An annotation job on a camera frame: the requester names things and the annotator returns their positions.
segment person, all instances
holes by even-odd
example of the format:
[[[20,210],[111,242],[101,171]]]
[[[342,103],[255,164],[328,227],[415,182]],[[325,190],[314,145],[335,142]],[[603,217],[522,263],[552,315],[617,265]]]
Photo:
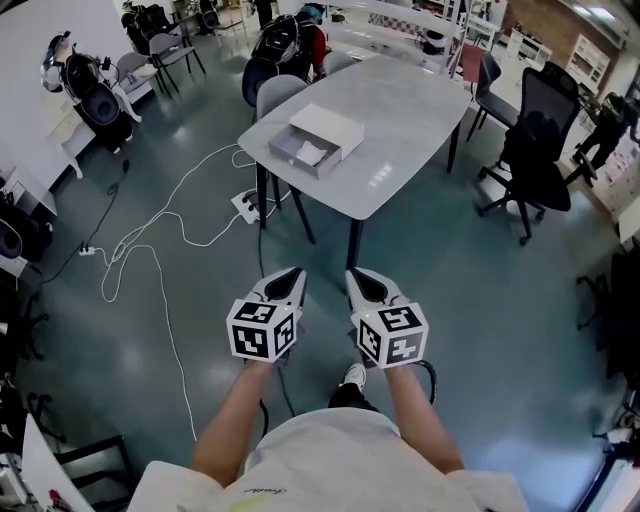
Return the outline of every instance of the person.
[[[271,11],[271,0],[254,0],[254,5],[258,11],[258,21],[260,22],[260,30],[271,23],[273,20],[273,12]]]
[[[591,183],[593,176],[591,176],[588,167],[582,163],[580,153],[587,156],[587,153],[594,146],[599,146],[597,153],[591,160],[593,169],[597,170],[605,164],[609,155],[614,152],[627,129],[630,130],[631,140],[636,144],[640,144],[640,138],[636,133],[639,115],[640,100],[625,100],[616,93],[607,95],[595,130],[576,148],[576,153],[573,155],[572,160],[578,165],[578,168],[567,178],[566,182],[571,183],[579,176],[583,176],[587,184],[593,186]]]
[[[248,362],[190,468],[152,462],[129,512],[525,511],[510,475],[465,470],[411,366],[384,371],[397,426],[365,399],[366,370],[356,363],[329,408],[269,432],[239,477],[271,374],[270,364]]]

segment backpack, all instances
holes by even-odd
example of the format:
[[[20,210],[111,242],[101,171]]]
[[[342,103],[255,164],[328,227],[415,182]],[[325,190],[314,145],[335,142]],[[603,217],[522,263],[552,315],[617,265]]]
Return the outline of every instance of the backpack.
[[[300,31],[308,26],[313,26],[311,20],[299,21],[291,14],[278,16],[264,27],[251,57],[272,62],[276,66],[289,62],[304,52]]]

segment white desk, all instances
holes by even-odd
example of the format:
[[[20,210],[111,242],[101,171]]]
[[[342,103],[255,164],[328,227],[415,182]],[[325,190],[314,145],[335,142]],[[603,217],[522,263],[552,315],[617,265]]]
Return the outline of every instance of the white desk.
[[[464,20],[467,16],[466,13],[462,14],[461,24],[464,24]],[[478,16],[474,16],[473,14],[469,16],[469,28],[472,28],[476,32],[480,32],[481,34],[485,34],[489,38],[489,42],[487,44],[487,49],[489,52],[493,49],[494,39],[496,34],[500,32],[500,27],[491,23],[490,21],[483,20]]]
[[[51,503],[49,491],[55,489],[74,512],[94,512],[58,463],[31,414],[24,430],[22,478],[43,510]]]
[[[295,189],[353,219],[348,265],[357,259],[362,221],[391,199],[451,136],[451,172],[460,120],[471,95],[450,79],[390,57],[359,62],[320,80],[280,105],[245,132],[238,144]],[[273,155],[268,141],[310,103],[364,124],[364,141],[323,180]],[[266,201],[262,183],[260,201]],[[261,204],[260,212],[266,210]],[[264,215],[261,227],[266,225]]]

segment black cable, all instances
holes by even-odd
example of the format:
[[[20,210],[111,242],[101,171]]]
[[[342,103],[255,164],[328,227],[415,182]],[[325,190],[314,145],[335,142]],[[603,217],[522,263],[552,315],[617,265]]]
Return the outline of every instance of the black cable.
[[[267,406],[264,405],[262,398],[260,399],[260,409],[262,409],[262,415],[264,416],[264,425],[262,426],[262,437],[267,435],[269,432],[269,411],[267,410]]]
[[[75,258],[75,256],[78,254],[78,252],[80,251],[80,249],[82,249],[85,246],[88,246],[91,243],[91,240],[93,240],[93,237],[96,236],[96,234],[98,233],[98,231],[100,230],[100,228],[102,227],[102,223],[104,222],[104,220],[107,218],[107,215],[109,214],[109,212],[111,211],[111,208],[113,207],[113,204],[116,202],[116,198],[118,197],[118,192],[120,191],[120,183],[122,183],[122,181],[125,179],[125,177],[127,176],[126,172],[128,170],[128,165],[127,165],[127,161],[125,161],[125,165],[124,165],[124,173],[122,175],[122,177],[116,181],[115,183],[113,183],[111,186],[109,186],[109,188],[107,189],[107,195],[111,196],[111,202],[109,203],[109,206],[107,206],[106,210],[104,211],[104,213],[102,214],[102,217],[100,218],[100,221],[98,222],[96,228],[93,230],[93,232],[91,233],[91,236],[89,236],[89,238],[87,239],[86,242],[82,241],[80,242],[74,249],[73,251],[69,254],[69,256],[67,257],[67,259],[64,261],[64,263],[62,264],[62,266],[58,269],[58,271],[53,275],[53,277],[50,277],[49,279],[42,279],[40,281],[40,283],[38,284],[36,291],[32,294],[32,296],[36,296],[40,293],[40,290],[42,289],[42,287],[45,284],[49,284],[53,281],[55,281],[60,274],[62,274],[62,272],[64,271],[64,269],[67,267],[67,265],[69,263],[71,263],[71,260],[73,260],[73,258]],[[40,273],[42,275],[42,272],[40,272],[40,270],[36,269],[35,267],[32,267],[34,270],[36,270],[36,272]]]
[[[438,377],[436,376],[436,370],[428,361],[416,361],[413,364],[422,366],[429,372],[429,378],[431,379],[431,395],[429,396],[429,403],[433,404],[436,401],[436,395],[438,392]]]
[[[282,368],[278,366],[278,376],[280,377],[280,385],[282,386],[282,394],[284,395],[284,400],[287,402],[287,407],[289,408],[289,412],[291,413],[291,417],[296,417],[296,412],[293,410],[293,405],[291,405],[291,399],[289,398],[289,393],[287,393],[287,386],[284,384],[284,375],[282,375]]]
[[[262,265],[262,227],[258,226],[258,263],[260,263],[260,275],[264,277],[264,266]]]

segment white cloth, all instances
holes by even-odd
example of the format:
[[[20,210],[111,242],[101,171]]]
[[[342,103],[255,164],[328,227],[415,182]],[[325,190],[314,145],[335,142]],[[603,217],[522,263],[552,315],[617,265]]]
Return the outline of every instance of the white cloth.
[[[382,414],[323,409],[287,421],[223,489],[209,477],[152,462],[129,512],[521,512],[513,477],[443,475],[410,448]]]

